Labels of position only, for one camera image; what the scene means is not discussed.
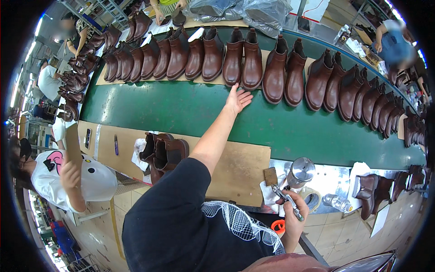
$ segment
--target smartphone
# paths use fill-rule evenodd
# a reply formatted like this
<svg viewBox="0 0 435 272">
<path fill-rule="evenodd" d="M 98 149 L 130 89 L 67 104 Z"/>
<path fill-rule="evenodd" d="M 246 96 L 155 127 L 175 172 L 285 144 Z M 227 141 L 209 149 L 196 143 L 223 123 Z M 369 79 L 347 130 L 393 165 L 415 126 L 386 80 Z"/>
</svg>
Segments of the smartphone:
<svg viewBox="0 0 435 272">
<path fill-rule="evenodd" d="M 84 139 L 84 147 L 86 147 L 87 149 L 89 149 L 89 140 L 90 140 L 90 128 L 87 129 L 86 131 L 86 138 Z"/>
</svg>

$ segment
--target tiled floor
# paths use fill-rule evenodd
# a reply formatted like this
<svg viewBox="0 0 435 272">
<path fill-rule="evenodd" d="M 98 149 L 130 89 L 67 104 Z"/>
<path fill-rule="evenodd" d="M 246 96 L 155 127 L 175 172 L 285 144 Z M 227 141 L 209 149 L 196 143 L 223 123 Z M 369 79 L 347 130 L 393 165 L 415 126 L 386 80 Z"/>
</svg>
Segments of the tiled floor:
<svg viewBox="0 0 435 272">
<path fill-rule="evenodd" d="M 76 240 L 82 247 L 81 254 L 91 253 L 101 268 L 112 271 L 128 271 L 122 251 L 122 224 L 125 214 L 149 187 L 140 188 L 114 197 L 115 223 L 119 237 L 120 249 L 115 237 L 111 213 L 83 222 L 75 227 L 65 217 L 65 221 Z M 304 232 L 310 242 L 315 245 L 323 258 L 331 266 L 343 265 L 348 262 L 373 254 L 398 248 L 401 251 L 411 243 L 415 226 L 420 222 L 419 214 L 422 197 L 414 193 L 403 192 L 390 207 L 384 227 L 372 238 L 358 213 L 344 219 L 341 213 L 310 215 Z M 110 208 L 110 201 L 94 202 L 88 205 L 88 212 Z M 304 254 L 298 245 L 296 253 Z"/>
</svg>

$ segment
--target worker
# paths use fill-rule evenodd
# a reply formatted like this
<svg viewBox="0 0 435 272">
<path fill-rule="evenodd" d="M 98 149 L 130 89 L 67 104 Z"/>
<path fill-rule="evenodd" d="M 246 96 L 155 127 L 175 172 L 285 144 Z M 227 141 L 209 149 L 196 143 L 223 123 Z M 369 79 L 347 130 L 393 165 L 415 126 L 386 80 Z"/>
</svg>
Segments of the worker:
<svg viewBox="0 0 435 272">
<path fill-rule="evenodd" d="M 10 172 L 17 186 L 37 192 L 51 204 L 76 213 L 86 210 L 87 201 L 111 200 L 118 186 L 115 173 L 85 154 L 79 171 L 68 159 L 62 140 L 57 141 L 57 145 L 58 150 L 40 153 L 34 160 L 26 138 L 9 139 Z"/>
<path fill-rule="evenodd" d="M 130 271 L 331 271 L 310 256 L 284 254 L 295 250 L 309 213 L 297 193 L 283 191 L 305 220 L 298 221 L 291 203 L 285 202 L 281 239 L 236 205 L 204 202 L 234 121 L 253 98 L 237 87 L 231 88 L 222 111 L 189 157 L 166 172 L 125 215 L 122 242 Z"/>
<path fill-rule="evenodd" d="M 388 78 L 393 84 L 398 70 L 407 69 L 416 61 L 417 51 L 411 43 L 411 34 L 402 20 L 385 20 L 376 29 L 376 41 L 371 49 L 385 61 Z"/>
<path fill-rule="evenodd" d="M 174 12 L 176 8 L 185 9 L 189 0 L 150 0 L 150 4 L 156 13 L 156 24 L 160 26 L 166 16 Z"/>
<path fill-rule="evenodd" d="M 89 42 L 95 31 L 72 12 L 65 14 L 60 20 L 60 24 L 64 30 L 68 31 L 69 38 L 66 45 L 75 55 L 74 57 L 77 58 L 81 49 Z"/>
<path fill-rule="evenodd" d="M 38 76 L 38 87 L 41 92 L 51 101 L 57 101 L 60 95 L 57 93 L 62 86 L 60 75 L 57 68 L 48 65 L 48 60 L 43 58 L 39 64 L 40 71 Z"/>
</svg>

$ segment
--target plastic bag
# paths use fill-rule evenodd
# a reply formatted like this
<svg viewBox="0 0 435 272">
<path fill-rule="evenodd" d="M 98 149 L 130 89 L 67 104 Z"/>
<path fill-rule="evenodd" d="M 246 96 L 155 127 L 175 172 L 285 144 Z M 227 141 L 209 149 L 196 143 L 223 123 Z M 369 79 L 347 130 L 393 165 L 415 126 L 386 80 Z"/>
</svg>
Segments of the plastic bag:
<svg viewBox="0 0 435 272">
<path fill-rule="evenodd" d="M 253 27 L 261 30 L 260 27 L 264 25 L 278 31 L 282 31 L 285 18 L 292 9 L 286 0 L 243 0 L 235 7 L 244 20 L 253 21 Z M 266 27 L 262 32 L 270 32 L 270 30 Z"/>
<path fill-rule="evenodd" d="M 192 0 L 189 10 L 193 14 L 221 17 L 224 12 L 234 6 L 238 0 Z"/>
<path fill-rule="evenodd" d="M 204 23 L 207 22 L 216 22 L 216 21 L 222 21 L 222 20 L 228 20 L 228 21 L 234 21 L 239 20 L 242 18 L 242 16 L 239 15 L 236 11 L 234 11 L 233 8 L 226 9 L 224 14 L 220 17 L 210 16 L 210 15 L 197 15 L 193 18 L 195 21 L 201 21 Z"/>
</svg>

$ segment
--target black shirt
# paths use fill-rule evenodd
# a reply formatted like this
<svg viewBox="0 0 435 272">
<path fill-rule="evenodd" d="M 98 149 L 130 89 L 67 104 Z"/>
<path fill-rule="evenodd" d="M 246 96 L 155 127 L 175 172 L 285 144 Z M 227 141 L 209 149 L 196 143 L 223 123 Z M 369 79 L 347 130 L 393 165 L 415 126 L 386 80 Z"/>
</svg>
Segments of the black shirt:
<svg viewBox="0 0 435 272">
<path fill-rule="evenodd" d="M 205 202 L 204 164 L 182 160 L 126 214 L 122 241 L 130 271 L 240 271 L 285 253 L 278 236 L 234 205 Z"/>
</svg>

